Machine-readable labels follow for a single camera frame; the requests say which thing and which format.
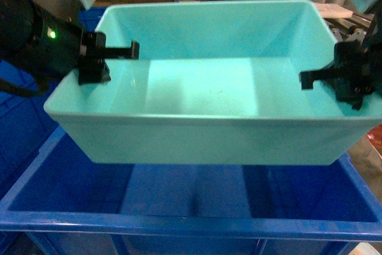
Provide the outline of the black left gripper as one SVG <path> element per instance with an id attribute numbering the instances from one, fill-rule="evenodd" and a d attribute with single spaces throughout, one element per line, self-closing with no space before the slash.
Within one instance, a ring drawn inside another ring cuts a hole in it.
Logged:
<path id="1" fill-rule="evenodd" d="M 77 69 L 80 85 L 105 83 L 105 59 L 139 59 L 140 44 L 136 41 L 132 41 L 130 47 L 106 47 L 103 55 L 98 56 L 97 50 L 105 46 L 106 35 L 102 32 L 88 32 L 51 14 L 40 14 L 36 17 L 30 42 L 36 53 L 33 72 L 47 78 L 62 78 Z"/>

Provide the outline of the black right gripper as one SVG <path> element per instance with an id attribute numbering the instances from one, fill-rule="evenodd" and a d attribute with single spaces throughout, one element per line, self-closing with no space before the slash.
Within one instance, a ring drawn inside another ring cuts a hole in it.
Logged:
<path id="1" fill-rule="evenodd" d="M 312 90 L 315 81 L 325 81 L 338 102 L 360 110 L 365 96 L 381 96 L 381 43 L 364 47 L 359 41 L 334 46 L 334 60 L 329 69 L 300 72 L 302 90 Z"/>

